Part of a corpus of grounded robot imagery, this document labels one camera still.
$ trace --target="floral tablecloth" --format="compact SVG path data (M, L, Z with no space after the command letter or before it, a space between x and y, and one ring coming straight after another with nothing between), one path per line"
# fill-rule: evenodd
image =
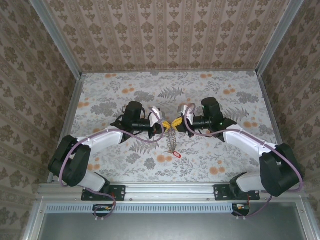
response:
M72 135L87 136L106 128L130 101L156 106L168 122L179 115L178 106L215 97L224 116L248 132L276 143L266 104L254 71L131 72L85 75ZM147 133L139 135L148 138ZM153 144L130 138L91 156L88 169L112 182L228 182L259 164L238 148L216 138L176 133L176 151L169 153L166 138Z

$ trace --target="damask wallpaper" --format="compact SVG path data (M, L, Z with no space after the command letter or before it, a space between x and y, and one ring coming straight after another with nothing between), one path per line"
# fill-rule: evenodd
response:
M82 72L255 69L290 0L45 0Z
M201 101L208 97L215 97L224 116L246 131L276 142L254 71L89 73L72 134L88 136L108 127L131 101L141 102L147 116L148 107L160 108L172 123L182 104L195 103L195 114L203 115ZM148 134L139 137L148 139ZM130 138L91 156L88 169L112 182L228 182L240 173L259 170L256 160L214 137L189 138L177 132L175 150L181 158L169 152L168 140L167 133L152 144Z
M304 1L262 77L320 220L320 1Z
M75 79L27 0L0 1L0 239L21 237Z

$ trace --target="spring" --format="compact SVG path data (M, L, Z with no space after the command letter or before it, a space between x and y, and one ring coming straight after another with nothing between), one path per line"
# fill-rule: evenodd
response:
M173 153L177 147L176 131L170 127L166 132L166 144L169 148L169 153Z

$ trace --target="red clip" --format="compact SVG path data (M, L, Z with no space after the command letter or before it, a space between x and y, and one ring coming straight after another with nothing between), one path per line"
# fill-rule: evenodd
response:
M179 159L181 158L181 154L176 151L173 152L173 155Z

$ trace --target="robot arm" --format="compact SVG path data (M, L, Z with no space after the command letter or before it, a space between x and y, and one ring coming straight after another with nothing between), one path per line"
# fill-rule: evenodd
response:
M194 134L187 129L184 122L184 116L186 115L188 125L193 131L209 129L213 133L221 130L239 130L239 132L226 131L219 133L215 137L236 146L255 159L260 164L260 172L245 172L233 178L230 181L230 188L234 195L249 191L267 191L269 194L278 197L299 183L298 176L286 162L265 145L261 145L246 136L253 135L243 130L235 121L223 117L219 103L214 97L205 98L201 103L203 116L191 114L191 109L187 112L188 106L186 105L180 106L178 112L181 117L177 118L172 126L178 132L188 133L190 138L193 137ZM265 142L265 144L287 158L301 173L293 151L288 145L285 143L275 145L268 142Z
M160 120L165 119L164 113L160 109L153 107L152 110ZM124 114L106 129L85 137L65 136L49 163L49 171L59 176L63 163L72 147L80 141L88 139L80 144L69 158L63 170L62 180L70 187L79 185L95 192L108 192L110 182L97 173L87 170L89 158L107 147L123 143L131 137L119 131L108 132L108 130L120 129L131 134L134 132L148 132L149 139L156 134L161 134L162 129L157 117L150 113L147 119L146 116L140 118L142 111L145 114L141 103L132 101L126 107Z

